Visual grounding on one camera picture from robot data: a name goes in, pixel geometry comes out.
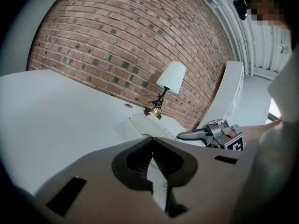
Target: white lamp shade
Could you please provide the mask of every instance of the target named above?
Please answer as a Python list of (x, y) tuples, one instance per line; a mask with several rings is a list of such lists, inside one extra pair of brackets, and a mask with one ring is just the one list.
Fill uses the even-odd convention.
[(170, 92), (178, 94), (181, 88), (186, 67), (180, 62), (170, 62), (163, 74), (157, 80), (156, 84), (164, 89), (164, 86), (170, 89)]

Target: table lamp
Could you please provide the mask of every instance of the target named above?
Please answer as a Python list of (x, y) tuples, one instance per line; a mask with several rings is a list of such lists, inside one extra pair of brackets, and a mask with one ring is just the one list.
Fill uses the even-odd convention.
[(178, 94), (181, 88), (184, 75), (186, 72), (186, 67), (180, 62), (170, 62), (165, 71), (162, 73), (160, 78), (157, 80), (156, 84), (164, 89), (162, 95), (158, 95), (158, 100), (150, 101), (154, 108), (146, 108), (146, 112), (151, 112), (156, 115), (159, 119), (162, 111), (163, 97), (167, 91), (170, 93)]

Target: black rectangular slot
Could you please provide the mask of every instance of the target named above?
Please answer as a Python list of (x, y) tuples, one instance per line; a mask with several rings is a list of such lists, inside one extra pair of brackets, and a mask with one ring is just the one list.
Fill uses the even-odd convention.
[(73, 177), (47, 204), (47, 207), (61, 216), (74, 202), (87, 180), (80, 177)]
[(237, 163), (237, 159), (234, 159), (234, 158), (229, 158), (229, 157), (224, 157), (224, 156), (216, 156), (215, 157), (216, 160), (219, 160), (221, 162), (227, 162), (227, 163), (230, 163), (230, 164), (236, 164)]

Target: brick wall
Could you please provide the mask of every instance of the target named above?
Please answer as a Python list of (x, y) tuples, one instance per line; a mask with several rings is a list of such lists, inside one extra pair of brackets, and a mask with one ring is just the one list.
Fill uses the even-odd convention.
[(170, 61), (186, 74), (163, 112), (191, 129), (213, 98), (227, 60), (224, 31), (201, 0), (59, 0), (37, 31), (28, 69), (52, 69), (145, 106)]

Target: person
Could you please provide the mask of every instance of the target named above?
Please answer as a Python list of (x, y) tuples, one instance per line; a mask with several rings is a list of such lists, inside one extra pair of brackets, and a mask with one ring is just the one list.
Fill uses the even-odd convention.
[[(253, 18), (262, 21), (266, 25), (274, 25), (282, 29), (288, 29), (292, 33), (292, 58), (289, 61), (286, 69), (280, 74), (277, 79), (269, 86), (268, 92), (273, 97), (281, 110), (281, 119), (284, 122), (298, 121), (298, 93), (295, 89), (298, 88), (298, 60), (299, 48), (297, 46), (298, 24), (294, 16), (293, 0), (245, 0), (247, 7), (250, 8), (250, 13)], [(252, 140), (257, 140), (262, 135), (279, 125), (281, 120), (271, 122), (262, 126), (244, 126), (240, 127), (243, 132), (244, 141), (248, 143)], [(231, 128), (224, 129), (224, 133), (230, 137), (236, 135)]]
[[(299, 24), (296, 1), (245, 0), (251, 14), (262, 24), (279, 26), (292, 33), (292, 56), (267, 89), (281, 112), (281, 120), (262, 126), (240, 127), (247, 143), (245, 149), (256, 147), (256, 155), (239, 197), (243, 201), (235, 210), (235, 223), (256, 213), (267, 222), (275, 221), (279, 213), (286, 213), (283, 208), (290, 215), (296, 214), (296, 205), (287, 205), (297, 196), (299, 184)], [(236, 135), (231, 128), (224, 133), (231, 137)], [(254, 221), (260, 221), (260, 216), (255, 216)]]

